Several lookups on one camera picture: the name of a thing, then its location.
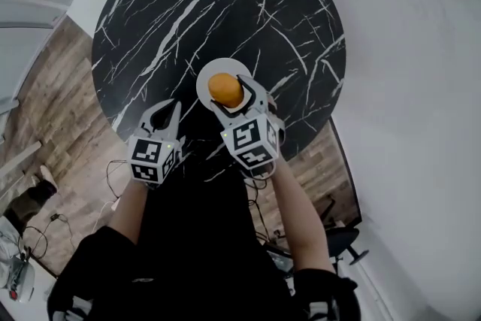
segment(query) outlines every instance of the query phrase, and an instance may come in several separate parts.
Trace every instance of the leg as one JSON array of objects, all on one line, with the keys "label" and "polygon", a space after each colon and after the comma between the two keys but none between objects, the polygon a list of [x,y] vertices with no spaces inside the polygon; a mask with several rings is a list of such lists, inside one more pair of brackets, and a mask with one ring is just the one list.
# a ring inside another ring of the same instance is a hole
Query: leg
[{"label": "leg", "polygon": [[28,221],[38,214],[45,202],[55,193],[55,186],[48,180],[42,180],[37,186],[27,189],[10,202],[4,216],[22,234]]}]

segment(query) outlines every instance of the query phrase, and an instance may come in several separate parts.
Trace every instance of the person's foot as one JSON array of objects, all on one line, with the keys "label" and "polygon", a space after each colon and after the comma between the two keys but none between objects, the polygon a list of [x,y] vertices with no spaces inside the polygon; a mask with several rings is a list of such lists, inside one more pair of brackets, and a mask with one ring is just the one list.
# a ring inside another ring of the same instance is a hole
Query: person's foot
[{"label": "person's foot", "polygon": [[32,175],[32,183],[33,186],[37,186],[40,183],[40,178],[37,177],[35,174]]},{"label": "person's foot", "polygon": [[40,174],[42,175],[42,178],[43,178],[44,180],[47,180],[48,182],[50,182],[51,184],[53,184],[53,186],[55,187],[56,190],[59,189],[59,187],[57,186],[55,180],[53,179],[52,173],[50,173],[50,170],[47,168],[46,165],[40,166]]}]

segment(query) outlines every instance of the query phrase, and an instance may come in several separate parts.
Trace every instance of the marble tabletop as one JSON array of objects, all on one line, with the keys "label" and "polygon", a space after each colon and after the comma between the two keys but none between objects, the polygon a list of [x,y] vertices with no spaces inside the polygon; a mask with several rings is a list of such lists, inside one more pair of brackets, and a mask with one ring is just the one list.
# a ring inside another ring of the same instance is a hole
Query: marble tabletop
[{"label": "marble tabletop", "polygon": [[202,164],[206,180],[234,160],[195,80],[213,59],[231,57],[269,91],[286,122],[287,159],[324,126],[343,85],[346,46],[333,0],[108,0],[92,48],[102,110],[127,141],[153,104],[182,102],[184,171]]}]

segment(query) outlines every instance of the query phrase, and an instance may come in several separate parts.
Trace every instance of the sleeve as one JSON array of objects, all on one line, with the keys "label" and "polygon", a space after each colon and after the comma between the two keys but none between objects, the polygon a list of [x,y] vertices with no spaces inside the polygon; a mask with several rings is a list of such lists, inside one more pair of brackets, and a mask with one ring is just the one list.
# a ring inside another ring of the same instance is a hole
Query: sleeve
[{"label": "sleeve", "polygon": [[132,281],[135,245],[105,226],[85,237],[57,279],[47,301],[50,320],[67,312],[74,296],[85,301],[106,301]]},{"label": "sleeve", "polygon": [[361,319],[354,290],[357,284],[330,271],[303,269],[294,273],[295,301],[309,321]]}]

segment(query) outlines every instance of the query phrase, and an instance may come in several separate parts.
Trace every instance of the orange fruit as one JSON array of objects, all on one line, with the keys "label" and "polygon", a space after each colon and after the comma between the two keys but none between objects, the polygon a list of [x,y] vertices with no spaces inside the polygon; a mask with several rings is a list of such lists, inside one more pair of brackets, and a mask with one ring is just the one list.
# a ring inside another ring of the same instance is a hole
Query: orange fruit
[{"label": "orange fruit", "polygon": [[230,74],[215,74],[209,79],[209,92],[216,101],[228,108],[236,108],[244,99],[244,89]]}]

